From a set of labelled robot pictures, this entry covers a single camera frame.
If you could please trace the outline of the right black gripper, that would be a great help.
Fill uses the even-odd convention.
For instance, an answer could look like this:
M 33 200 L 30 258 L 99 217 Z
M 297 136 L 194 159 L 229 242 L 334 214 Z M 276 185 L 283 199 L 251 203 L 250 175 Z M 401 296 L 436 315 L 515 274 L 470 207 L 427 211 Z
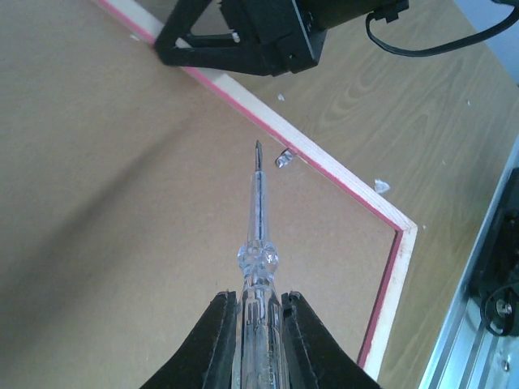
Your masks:
M 329 29 L 372 13 L 389 22 L 407 1 L 222 1 L 231 33 L 196 35 L 191 28 L 209 1 L 179 1 L 154 42 L 167 66 L 278 76 L 319 64 Z

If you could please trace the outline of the left gripper fixed black left finger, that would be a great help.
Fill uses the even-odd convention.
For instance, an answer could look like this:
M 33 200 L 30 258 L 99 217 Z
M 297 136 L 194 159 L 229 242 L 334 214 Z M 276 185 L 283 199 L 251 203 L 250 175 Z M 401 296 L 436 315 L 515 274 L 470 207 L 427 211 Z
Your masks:
M 230 388 L 236 341 L 236 292 L 211 300 L 175 354 L 143 388 Z

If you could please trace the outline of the left gripper moving black right finger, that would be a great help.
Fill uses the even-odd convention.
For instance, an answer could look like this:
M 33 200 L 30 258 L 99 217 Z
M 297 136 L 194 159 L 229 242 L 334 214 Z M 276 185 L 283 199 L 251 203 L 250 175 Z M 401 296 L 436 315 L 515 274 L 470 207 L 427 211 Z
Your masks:
M 291 388 L 380 386 L 343 351 L 301 293 L 283 294 L 281 304 Z

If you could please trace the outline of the clear handle screwdriver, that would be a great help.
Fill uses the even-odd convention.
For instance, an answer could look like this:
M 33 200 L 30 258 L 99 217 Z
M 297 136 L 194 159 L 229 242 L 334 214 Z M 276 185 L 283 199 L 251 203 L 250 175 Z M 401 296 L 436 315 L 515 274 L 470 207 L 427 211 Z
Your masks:
M 260 142 L 255 144 L 247 241 L 238 251 L 243 287 L 236 308 L 232 388 L 288 388 L 282 305 L 274 280 L 279 265 L 270 239 L 268 185 Z

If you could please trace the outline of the pink photo frame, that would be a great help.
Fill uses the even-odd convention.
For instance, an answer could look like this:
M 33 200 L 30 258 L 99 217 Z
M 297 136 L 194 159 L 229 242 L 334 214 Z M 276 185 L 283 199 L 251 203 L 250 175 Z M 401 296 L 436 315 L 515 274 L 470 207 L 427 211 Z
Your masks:
M 377 377 L 414 224 L 229 77 L 162 66 L 109 10 L 2 2 L 2 387 L 156 372 L 242 287 L 257 142 L 277 291 Z

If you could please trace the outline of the metal frame retaining clip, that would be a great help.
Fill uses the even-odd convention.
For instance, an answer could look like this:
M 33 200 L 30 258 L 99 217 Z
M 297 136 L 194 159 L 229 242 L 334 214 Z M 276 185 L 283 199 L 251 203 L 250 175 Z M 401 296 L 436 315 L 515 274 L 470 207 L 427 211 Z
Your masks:
M 296 153 L 286 148 L 275 160 L 276 167 L 283 169 L 286 167 L 295 157 Z

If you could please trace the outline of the aluminium front rail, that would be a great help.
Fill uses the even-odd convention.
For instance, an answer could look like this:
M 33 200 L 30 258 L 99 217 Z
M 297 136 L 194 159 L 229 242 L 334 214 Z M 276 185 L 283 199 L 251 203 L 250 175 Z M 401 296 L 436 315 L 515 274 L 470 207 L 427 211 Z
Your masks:
M 506 182 L 518 166 L 518 142 L 504 166 L 462 273 L 420 388 L 517 388 L 518 339 L 497 337 L 485 329 L 469 282 L 483 249 Z

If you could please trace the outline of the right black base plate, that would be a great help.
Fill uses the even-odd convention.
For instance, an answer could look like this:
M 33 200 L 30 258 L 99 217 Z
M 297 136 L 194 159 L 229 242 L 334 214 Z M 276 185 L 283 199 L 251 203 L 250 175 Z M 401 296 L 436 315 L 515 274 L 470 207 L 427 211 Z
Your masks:
M 470 295 L 494 336 L 518 336 L 518 169 L 506 183 L 488 229 Z

